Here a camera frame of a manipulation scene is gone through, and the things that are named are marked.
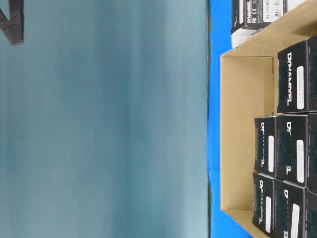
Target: black product box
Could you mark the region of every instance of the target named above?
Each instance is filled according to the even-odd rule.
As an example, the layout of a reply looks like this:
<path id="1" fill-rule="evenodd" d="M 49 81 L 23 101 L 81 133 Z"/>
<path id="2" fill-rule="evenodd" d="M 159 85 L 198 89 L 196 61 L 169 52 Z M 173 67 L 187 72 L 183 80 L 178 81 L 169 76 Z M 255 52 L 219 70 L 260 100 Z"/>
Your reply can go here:
<path id="1" fill-rule="evenodd" d="M 278 53 L 278 113 L 317 111 L 317 36 Z"/>
<path id="2" fill-rule="evenodd" d="M 317 115 L 279 115 L 277 117 L 277 165 L 278 178 L 306 185 L 308 157 L 308 121 L 316 121 Z"/>
<path id="3" fill-rule="evenodd" d="M 317 190 L 317 114 L 308 115 L 308 172 L 306 186 Z"/>
<path id="4" fill-rule="evenodd" d="M 265 28 L 285 12 L 286 0 L 232 0 L 231 33 Z"/>
<path id="5" fill-rule="evenodd" d="M 276 117 L 254 118 L 256 156 L 254 169 L 276 176 L 277 123 Z"/>
<path id="6" fill-rule="evenodd" d="M 275 179 L 276 238 L 305 237 L 305 188 Z"/>
<path id="7" fill-rule="evenodd" d="M 317 237 L 317 193 L 306 190 L 306 238 Z"/>
<path id="8" fill-rule="evenodd" d="M 253 224 L 269 236 L 274 234 L 274 178 L 253 172 Z"/>

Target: blue surface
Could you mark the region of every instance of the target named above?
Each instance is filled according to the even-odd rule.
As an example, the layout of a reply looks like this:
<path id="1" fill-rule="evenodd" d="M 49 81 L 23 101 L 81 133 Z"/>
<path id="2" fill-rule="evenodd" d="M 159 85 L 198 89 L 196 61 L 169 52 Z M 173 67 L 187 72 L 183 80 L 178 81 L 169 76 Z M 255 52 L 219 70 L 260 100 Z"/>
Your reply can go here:
<path id="1" fill-rule="evenodd" d="M 211 82 L 208 126 L 208 174 L 213 194 L 211 237 L 249 238 L 235 221 L 220 210 L 220 56 L 231 49 L 231 1 L 211 0 Z"/>

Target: barcode label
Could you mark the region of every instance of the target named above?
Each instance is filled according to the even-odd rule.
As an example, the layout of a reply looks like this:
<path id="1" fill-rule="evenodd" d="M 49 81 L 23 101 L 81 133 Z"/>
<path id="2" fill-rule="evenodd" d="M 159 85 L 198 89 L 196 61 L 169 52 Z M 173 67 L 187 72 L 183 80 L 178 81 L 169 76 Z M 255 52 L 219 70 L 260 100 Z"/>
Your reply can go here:
<path id="1" fill-rule="evenodd" d="M 268 137 L 268 170 L 274 172 L 274 136 Z"/>
<path id="2" fill-rule="evenodd" d="M 304 108 L 304 67 L 300 66 L 296 70 L 297 82 L 297 109 Z"/>
<path id="3" fill-rule="evenodd" d="M 296 141 L 297 181 L 304 182 L 304 141 Z"/>
<path id="4" fill-rule="evenodd" d="M 263 22 L 274 22 L 283 14 L 283 0 L 263 0 Z"/>
<path id="5" fill-rule="evenodd" d="M 271 232 L 272 198 L 266 197 L 265 230 Z"/>
<path id="6" fill-rule="evenodd" d="M 300 207 L 297 204 L 293 204 L 291 238 L 298 237 L 299 213 Z"/>

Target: open cardboard box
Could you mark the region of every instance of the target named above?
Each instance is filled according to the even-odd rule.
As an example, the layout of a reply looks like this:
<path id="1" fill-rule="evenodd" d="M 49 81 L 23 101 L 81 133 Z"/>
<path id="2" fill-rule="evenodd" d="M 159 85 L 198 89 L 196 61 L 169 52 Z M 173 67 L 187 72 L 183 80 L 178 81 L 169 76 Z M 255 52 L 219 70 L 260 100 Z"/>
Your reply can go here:
<path id="1" fill-rule="evenodd" d="M 307 0 L 221 56 L 221 209 L 257 238 L 268 236 L 252 224 L 254 117 L 277 112 L 277 53 L 315 34 L 317 0 Z"/>

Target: teal wall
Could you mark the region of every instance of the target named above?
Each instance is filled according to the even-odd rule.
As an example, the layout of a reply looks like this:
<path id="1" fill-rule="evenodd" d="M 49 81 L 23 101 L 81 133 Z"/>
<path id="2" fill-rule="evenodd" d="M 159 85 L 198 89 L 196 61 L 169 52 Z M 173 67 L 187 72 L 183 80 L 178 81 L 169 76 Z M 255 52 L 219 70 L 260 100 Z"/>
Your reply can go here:
<path id="1" fill-rule="evenodd" d="M 207 237 L 205 1 L 24 12 L 23 45 L 0 33 L 1 236 Z"/>

